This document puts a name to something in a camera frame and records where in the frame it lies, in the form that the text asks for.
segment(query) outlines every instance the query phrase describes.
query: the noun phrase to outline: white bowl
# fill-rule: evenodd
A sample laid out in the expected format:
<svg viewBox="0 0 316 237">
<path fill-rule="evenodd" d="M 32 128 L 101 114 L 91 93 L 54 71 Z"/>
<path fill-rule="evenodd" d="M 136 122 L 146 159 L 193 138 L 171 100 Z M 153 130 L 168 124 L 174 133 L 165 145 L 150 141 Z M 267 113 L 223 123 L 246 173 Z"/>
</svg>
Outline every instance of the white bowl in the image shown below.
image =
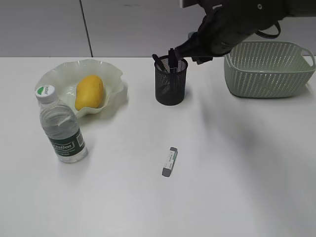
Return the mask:
<svg viewBox="0 0 316 237">
<path fill-rule="evenodd" d="M 104 85 L 104 97 L 99 108 L 84 107 L 76 110 L 77 84 L 88 75 L 99 76 Z M 85 59 L 76 62 L 63 63 L 46 73 L 35 86 L 35 90 L 42 85 L 52 85 L 56 88 L 59 98 L 66 103 L 80 118 L 86 114 L 96 114 L 106 107 L 110 98 L 124 88 L 121 76 L 122 71 L 110 63 Z"/>
</svg>

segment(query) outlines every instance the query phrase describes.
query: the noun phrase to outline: green basket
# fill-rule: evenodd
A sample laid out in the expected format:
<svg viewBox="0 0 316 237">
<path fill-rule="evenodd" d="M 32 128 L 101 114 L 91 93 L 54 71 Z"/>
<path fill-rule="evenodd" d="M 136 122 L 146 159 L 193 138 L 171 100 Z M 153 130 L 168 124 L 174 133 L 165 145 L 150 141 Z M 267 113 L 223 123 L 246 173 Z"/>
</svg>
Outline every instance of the green basket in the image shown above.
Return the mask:
<svg viewBox="0 0 316 237">
<path fill-rule="evenodd" d="M 302 56 L 307 52 L 311 66 Z M 225 56 L 225 80 L 231 94 L 281 98 L 296 94 L 315 72 L 313 54 L 289 42 L 245 41 Z"/>
</svg>

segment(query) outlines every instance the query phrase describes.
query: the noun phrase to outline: table surface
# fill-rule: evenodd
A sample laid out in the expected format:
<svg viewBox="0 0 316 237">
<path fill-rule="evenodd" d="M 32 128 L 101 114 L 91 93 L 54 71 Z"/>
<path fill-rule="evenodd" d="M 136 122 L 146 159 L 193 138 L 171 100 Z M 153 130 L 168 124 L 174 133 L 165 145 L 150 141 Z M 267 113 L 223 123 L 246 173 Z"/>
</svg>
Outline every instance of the table surface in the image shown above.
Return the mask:
<svg viewBox="0 0 316 237">
<path fill-rule="evenodd" d="M 99 58 L 125 90 L 79 120 L 89 157 L 58 161 L 33 94 L 79 58 L 0 58 L 1 237 L 312 237 L 316 75 L 287 99 L 241 99 L 223 58 L 189 63 L 185 100 L 155 100 L 150 58 Z M 170 147 L 179 154 L 161 175 Z"/>
</svg>

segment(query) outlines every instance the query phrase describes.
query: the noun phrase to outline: plastic bottle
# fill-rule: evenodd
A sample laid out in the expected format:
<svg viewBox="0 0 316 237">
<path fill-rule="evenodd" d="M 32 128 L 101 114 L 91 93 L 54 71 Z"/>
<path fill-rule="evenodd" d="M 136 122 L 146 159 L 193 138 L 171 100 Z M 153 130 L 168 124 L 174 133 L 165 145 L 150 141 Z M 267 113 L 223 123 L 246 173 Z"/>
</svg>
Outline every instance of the plastic bottle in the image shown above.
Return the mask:
<svg viewBox="0 0 316 237">
<path fill-rule="evenodd" d="M 35 92 L 40 106 L 40 123 L 58 158 L 74 163 L 88 155 L 77 118 L 72 109 L 58 99 L 55 88 L 45 85 Z"/>
</svg>

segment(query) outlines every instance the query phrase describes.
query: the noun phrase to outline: mango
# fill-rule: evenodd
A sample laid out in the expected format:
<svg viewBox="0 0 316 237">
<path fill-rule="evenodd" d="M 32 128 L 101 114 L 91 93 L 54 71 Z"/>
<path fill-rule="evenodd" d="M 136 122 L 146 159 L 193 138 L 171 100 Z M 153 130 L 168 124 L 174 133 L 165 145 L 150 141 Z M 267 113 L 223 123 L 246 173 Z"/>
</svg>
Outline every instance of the mango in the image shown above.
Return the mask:
<svg viewBox="0 0 316 237">
<path fill-rule="evenodd" d="M 96 75 L 89 75 L 82 79 L 77 85 L 75 101 L 76 110 L 83 107 L 98 108 L 102 103 L 104 94 L 103 82 Z"/>
</svg>

